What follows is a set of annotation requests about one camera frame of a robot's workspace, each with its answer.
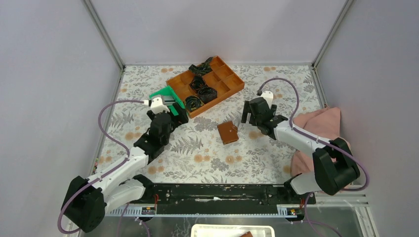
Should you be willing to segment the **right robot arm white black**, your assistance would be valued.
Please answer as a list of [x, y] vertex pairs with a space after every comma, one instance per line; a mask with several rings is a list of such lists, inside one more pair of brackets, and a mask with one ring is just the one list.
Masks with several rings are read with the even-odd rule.
[[268, 91], [245, 101], [241, 122], [249, 122], [263, 135], [284, 142], [312, 159], [313, 171], [295, 175], [284, 183], [283, 196], [287, 202], [296, 203], [310, 192], [335, 195], [360, 177], [346, 141], [329, 140], [301, 129], [288, 118], [276, 115], [276, 106], [271, 102]]

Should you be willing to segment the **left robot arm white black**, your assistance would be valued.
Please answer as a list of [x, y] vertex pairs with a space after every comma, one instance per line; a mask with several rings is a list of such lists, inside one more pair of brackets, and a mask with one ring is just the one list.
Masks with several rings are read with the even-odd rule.
[[151, 119], [149, 128], [133, 147], [125, 147], [126, 156], [96, 174], [87, 178], [77, 176], [71, 181], [57, 221], [61, 233], [71, 234], [61, 225], [63, 217], [77, 225], [78, 230], [88, 233], [107, 213], [123, 204], [134, 200], [147, 203], [153, 198], [152, 188], [134, 175], [163, 152], [170, 135], [189, 118], [178, 99], [167, 102], [166, 96], [155, 95], [139, 103], [150, 108], [147, 112]]

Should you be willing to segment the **brown leather card holder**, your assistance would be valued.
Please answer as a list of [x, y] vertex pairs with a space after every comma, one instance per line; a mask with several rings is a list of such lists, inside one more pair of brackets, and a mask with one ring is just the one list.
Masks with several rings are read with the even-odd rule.
[[232, 121], [221, 123], [217, 126], [221, 141], [224, 145], [239, 140], [238, 128]]

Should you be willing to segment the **green plastic card box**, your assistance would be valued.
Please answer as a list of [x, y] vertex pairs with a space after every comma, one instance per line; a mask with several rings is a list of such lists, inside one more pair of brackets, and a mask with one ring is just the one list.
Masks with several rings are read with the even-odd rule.
[[185, 105], [181, 99], [176, 95], [171, 86], [166, 86], [159, 91], [152, 93], [149, 98], [152, 99], [155, 96], [161, 96], [164, 104], [170, 109], [170, 111], [176, 116], [179, 114], [180, 109], [186, 110]]

